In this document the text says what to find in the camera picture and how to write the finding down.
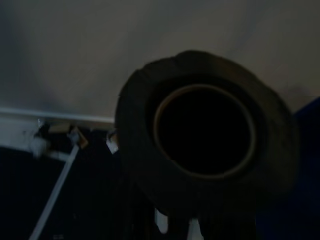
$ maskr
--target wall trim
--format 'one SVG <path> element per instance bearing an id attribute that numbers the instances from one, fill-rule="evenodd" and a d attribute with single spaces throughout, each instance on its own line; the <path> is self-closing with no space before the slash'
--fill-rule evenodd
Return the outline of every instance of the wall trim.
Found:
<path id="1" fill-rule="evenodd" d="M 115 123 L 114 117 L 67 114 L 10 107 L 0 107 L 0 117 L 29 121 L 37 121 L 38 119 L 42 119 L 48 122 L 69 122 L 77 126 L 99 129 L 111 129 L 114 127 Z"/>

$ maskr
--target white wall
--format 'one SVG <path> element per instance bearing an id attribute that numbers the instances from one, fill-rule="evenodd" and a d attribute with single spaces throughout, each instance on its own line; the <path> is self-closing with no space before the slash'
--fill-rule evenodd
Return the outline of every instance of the white wall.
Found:
<path id="1" fill-rule="evenodd" d="M 320 93 L 314 0 L 3 0 L 0 111 L 113 117 L 145 63 L 204 50 L 234 60 L 293 111 Z"/>

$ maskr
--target black tape roll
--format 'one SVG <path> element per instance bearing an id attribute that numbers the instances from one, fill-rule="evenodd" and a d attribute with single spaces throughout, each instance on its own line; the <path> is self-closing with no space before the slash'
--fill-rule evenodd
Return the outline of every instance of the black tape roll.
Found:
<path id="1" fill-rule="evenodd" d="M 291 113 L 252 73 L 224 58 L 186 51 L 136 70 L 120 93 L 115 122 L 123 165 L 167 215 L 243 215 L 294 184 L 299 146 Z M 242 148 L 252 151 L 244 157 Z M 240 156 L 246 161 L 235 169 Z"/>

